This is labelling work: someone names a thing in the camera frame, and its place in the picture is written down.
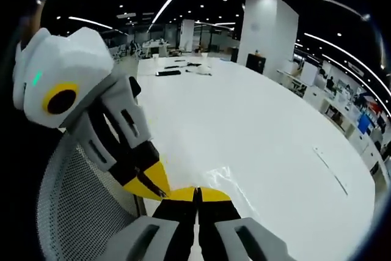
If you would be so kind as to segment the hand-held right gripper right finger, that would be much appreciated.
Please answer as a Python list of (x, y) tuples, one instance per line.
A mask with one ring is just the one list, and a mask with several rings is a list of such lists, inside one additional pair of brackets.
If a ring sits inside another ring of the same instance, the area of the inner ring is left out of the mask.
[(243, 218), (222, 191), (197, 191), (199, 245), (204, 260), (293, 260), (286, 243), (253, 218)]

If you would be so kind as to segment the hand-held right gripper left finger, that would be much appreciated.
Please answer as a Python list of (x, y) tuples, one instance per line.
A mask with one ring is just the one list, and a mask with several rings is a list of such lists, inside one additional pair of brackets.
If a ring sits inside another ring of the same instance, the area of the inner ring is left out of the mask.
[(141, 216), (111, 237), (101, 260), (188, 260), (194, 244), (196, 188), (177, 189), (152, 216)]

